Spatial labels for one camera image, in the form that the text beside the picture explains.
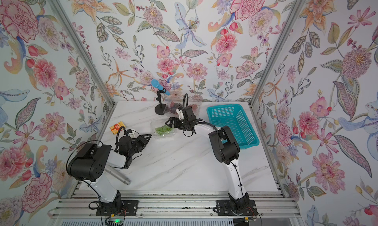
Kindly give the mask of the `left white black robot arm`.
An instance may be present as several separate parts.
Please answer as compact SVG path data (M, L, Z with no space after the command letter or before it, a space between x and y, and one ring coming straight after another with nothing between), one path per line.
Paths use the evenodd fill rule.
M133 160L142 155L151 138L150 133L140 134L122 126L116 134L114 146L98 140L87 141L73 158L69 158L66 164L68 175L86 183L98 197L94 201L97 216L136 215L138 201L122 200L120 190L110 183L105 174L111 174L129 185L131 180L120 171L128 169Z

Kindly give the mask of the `clear clamshell container front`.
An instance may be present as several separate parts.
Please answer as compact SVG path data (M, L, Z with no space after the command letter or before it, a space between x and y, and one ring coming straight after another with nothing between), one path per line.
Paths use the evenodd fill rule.
M163 112L168 116L178 117L177 109L180 107L182 107L182 102L169 100Z

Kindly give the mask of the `clear clamshell container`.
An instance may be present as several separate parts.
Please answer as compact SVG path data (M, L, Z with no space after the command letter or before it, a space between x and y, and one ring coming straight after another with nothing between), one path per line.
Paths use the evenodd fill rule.
M201 110L202 102L199 101L189 101L188 106L192 107L195 116L199 116Z
M168 116L178 117L177 109L180 107L182 107L182 102L169 100L163 112Z
M176 134L176 129L165 124L165 120L155 120L151 122L152 137L156 139L170 138Z

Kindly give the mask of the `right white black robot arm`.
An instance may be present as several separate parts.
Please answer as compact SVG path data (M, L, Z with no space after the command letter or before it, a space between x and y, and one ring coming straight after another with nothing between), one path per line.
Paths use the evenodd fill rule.
M225 170L228 199L218 199L213 211L218 216L258 216L256 203L245 190L239 170L241 149L259 144L243 107L239 104L208 107L208 122L197 118L190 106L180 107L177 112L178 117L169 118L166 126L208 137L216 160Z

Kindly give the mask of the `teal plastic mesh basket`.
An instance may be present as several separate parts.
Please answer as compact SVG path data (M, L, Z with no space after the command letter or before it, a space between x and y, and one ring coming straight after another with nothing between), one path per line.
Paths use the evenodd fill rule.
M246 112L239 104L216 105L207 108L211 124L231 129L240 149L248 149L260 144Z

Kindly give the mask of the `green grape bunch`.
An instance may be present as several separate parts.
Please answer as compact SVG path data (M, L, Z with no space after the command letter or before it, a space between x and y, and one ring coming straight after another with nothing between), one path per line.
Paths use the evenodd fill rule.
M173 128L169 128L168 126L160 126L155 128L155 134L157 136L166 136L173 132Z

